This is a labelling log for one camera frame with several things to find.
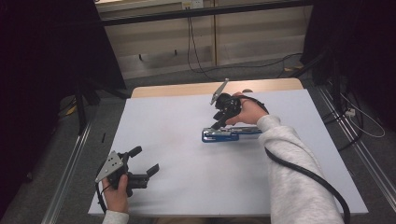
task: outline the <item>white board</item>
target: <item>white board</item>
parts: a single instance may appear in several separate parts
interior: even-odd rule
[[[249,96],[264,102],[282,124],[295,128],[352,214],[367,213],[306,90],[254,92]],[[258,140],[202,142],[202,129],[215,122],[212,118],[217,113],[210,100],[211,95],[127,100],[111,150],[125,152],[142,146],[143,152],[129,159],[134,174],[144,174],[152,165],[160,164],[147,189],[134,189],[129,198],[130,214],[269,216],[266,155]],[[95,195],[89,214],[103,214],[97,202]]]

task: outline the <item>sleeve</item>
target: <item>sleeve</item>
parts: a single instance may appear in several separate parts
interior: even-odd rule
[[[126,224],[128,220],[128,214],[107,210],[103,224]]]
[[[297,164],[323,177],[314,154],[291,127],[267,115],[259,119],[262,146],[284,161]],[[283,223],[344,223],[334,197],[315,180],[267,158],[271,190],[271,220]]]

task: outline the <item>silver metal bar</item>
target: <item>silver metal bar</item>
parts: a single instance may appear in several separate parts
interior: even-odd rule
[[[96,110],[97,108],[95,108],[92,111],[92,113],[90,113],[90,119],[87,122],[87,126],[85,127],[84,131],[77,139],[77,142],[74,146],[70,159],[66,165],[66,168],[64,169],[64,173],[55,191],[55,194],[52,196],[47,212],[44,215],[43,220],[41,221],[42,224],[56,223],[56,220],[59,216],[62,205],[64,203],[64,198],[67,194],[67,191],[69,190],[71,180],[76,170],[76,166],[78,164],[81,151],[84,148],[88,135],[90,133],[92,123],[96,116]]]
[[[329,107],[331,111],[334,111],[334,117],[337,118],[339,116],[338,112],[335,110],[334,106],[332,105],[332,97],[331,94],[326,90],[319,89],[320,95],[325,102],[326,106]],[[356,130],[353,128],[351,123],[345,116],[338,120],[338,124],[340,125],[341,129],[343,130],[344,134],[346,135],[347,139],[352,142],[354,136],[357,136]],[[393,182],[388,178],[388,176],[384,173],[381,169],[379,164],[376,162],[366,145],[359,140],[357,141],[353,147],[355,151],[361,158],[361,161],[366,166],[367,170],[369,171],[370,175],[373,177],[375,183],[381,189],[384,196],[387,198],[390,206],[396,212],[396,188]]]

